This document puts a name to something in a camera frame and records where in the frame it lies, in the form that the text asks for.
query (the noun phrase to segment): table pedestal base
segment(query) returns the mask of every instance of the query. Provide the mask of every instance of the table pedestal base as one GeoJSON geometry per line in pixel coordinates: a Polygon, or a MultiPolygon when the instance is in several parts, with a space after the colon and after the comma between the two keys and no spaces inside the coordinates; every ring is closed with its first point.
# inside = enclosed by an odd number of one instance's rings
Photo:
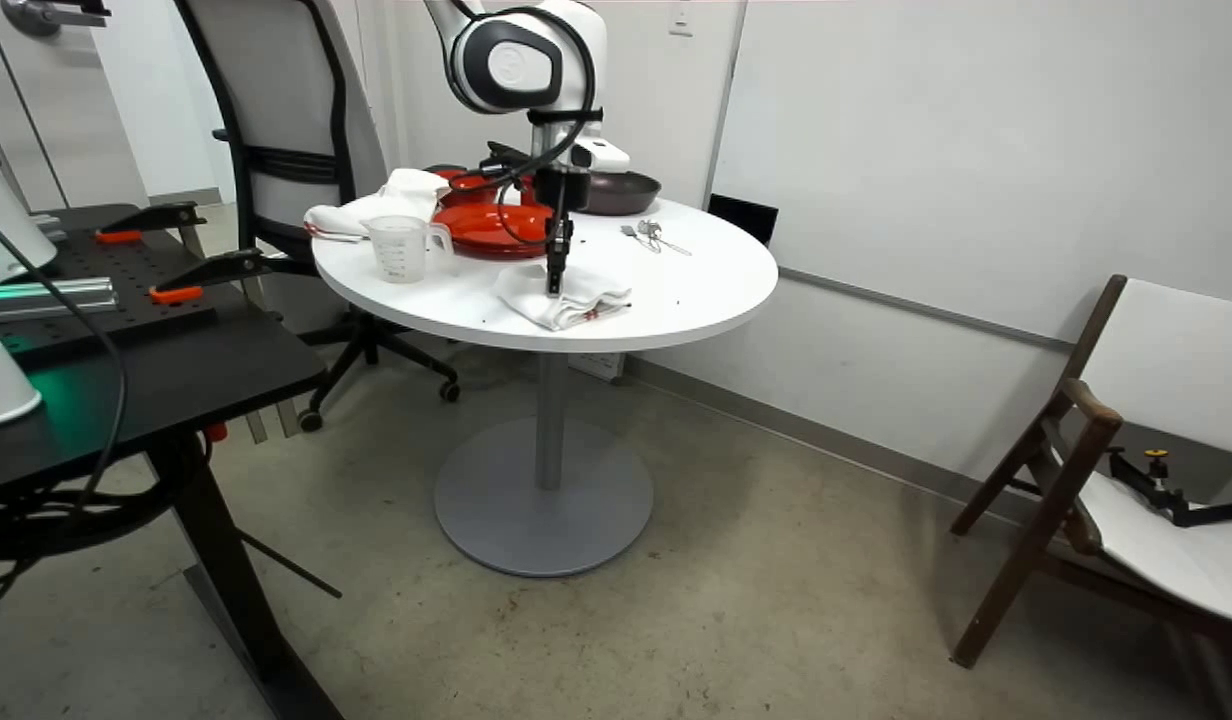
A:
{"type": "Polygon", "coordinates": [[[448,538],[513,575],[576,575],[620,557],[653,514],[653,474],[592,425],[562,425],[558,483],[537,472],[541,428],[498,425],[466,438],[437,481],[448,538]]]}

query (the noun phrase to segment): round white table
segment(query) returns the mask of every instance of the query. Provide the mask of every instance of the round white table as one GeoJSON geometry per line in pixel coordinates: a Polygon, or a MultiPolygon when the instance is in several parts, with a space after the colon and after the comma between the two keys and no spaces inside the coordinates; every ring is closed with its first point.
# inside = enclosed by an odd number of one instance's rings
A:
{"type": "Polygon", "coordinates": [[[644,214],[571,214],[568,278],[607,277],[632,287],[632,309],[546,331],[494,295],[513,264],[437,255],[421,278],[392,278],[373,245],[314,238],[314,269],[349,305],[432,334],[541,355],[537,419],[472,435],[437,474],[437,514],[448,538],[513,575],[576,575],[620,557],[653,514],[653,481],[614,435],[562,413],[568,355],[648,350],[718,334],[775,290],[775,259],[747,232],[657,200],[644,214]],[[620,224],[657,219],[662,247],[620,224]]]}

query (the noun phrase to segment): office chair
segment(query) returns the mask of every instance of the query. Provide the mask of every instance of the office chair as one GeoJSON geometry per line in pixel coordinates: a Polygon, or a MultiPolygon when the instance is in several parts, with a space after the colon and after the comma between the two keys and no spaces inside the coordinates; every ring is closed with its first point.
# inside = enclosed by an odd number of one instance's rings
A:
{"type": "Polygon", "coordinates": [[[1118,428],[1232,452],[1232,301],[1111,277],[1068,350],[1059,382],[1011,452],[991,469],[953,531],[1032,472],[1039,502],[953,659],[970,668],[1036,566],[1187,628],[1232,637],[1232,520],[1179,527],[1118,483],[1109,447],[1118,428]],[[1048,550],[1064,531],[1078,559],[1048,550]]]}
{"type": "MultiPolygon", "coordinates": [[[[385,185],[385,151],[365,87],[329,0],[175,0],[184,28],[213,81],[230,151],[239,250],[236,269],[314,277],[305,213],[349,205],[385,185]]],[[[309,344],[339,344],[329,379],[301,413],[301,428],[323,425],[329,393],[357,361],[374,364],[378,346],[445,376],[439,397],[461,398],[457,373],[404,344],[367,310],[342,310],[332,329],[305,331],[309,344]]]]}

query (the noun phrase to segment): chair wheel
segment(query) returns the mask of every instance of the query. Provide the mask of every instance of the chair wheel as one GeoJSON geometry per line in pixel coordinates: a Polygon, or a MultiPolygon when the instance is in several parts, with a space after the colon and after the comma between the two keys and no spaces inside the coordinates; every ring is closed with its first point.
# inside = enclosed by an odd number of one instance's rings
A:
{"type": "Polygon", "coordinates": [[[439,389],[439,398],[445,398],[445,405],[457,405],[457,398],[461,398],[461,382],[448,379],[448,382],[439,389]]]}
{"type": "Polygon", "coordinates": [[[305,433],[318,433],[318,428],[323,428],[323,413],[301,413],[294,425],[301,425],[305,433]]]}

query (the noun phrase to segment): wooden folding chair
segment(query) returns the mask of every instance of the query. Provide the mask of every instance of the wooden folding chair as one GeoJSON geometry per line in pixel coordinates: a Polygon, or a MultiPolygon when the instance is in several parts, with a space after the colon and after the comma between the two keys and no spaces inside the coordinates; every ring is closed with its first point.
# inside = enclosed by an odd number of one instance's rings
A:
{"type": "Polygon", "coordinates": [[[1232,301],[1111,277],[1052,398],[991,469],[953,531],[1027,469],[1039,502],[953,659],[970,668],[1036,566],[1232,637],[1232,520],[1177,527],[1102,472],[1124,425],[1232,452],[1232,301]],[[1048,543],[1064,531],[1078,559],[1048,543]]]}

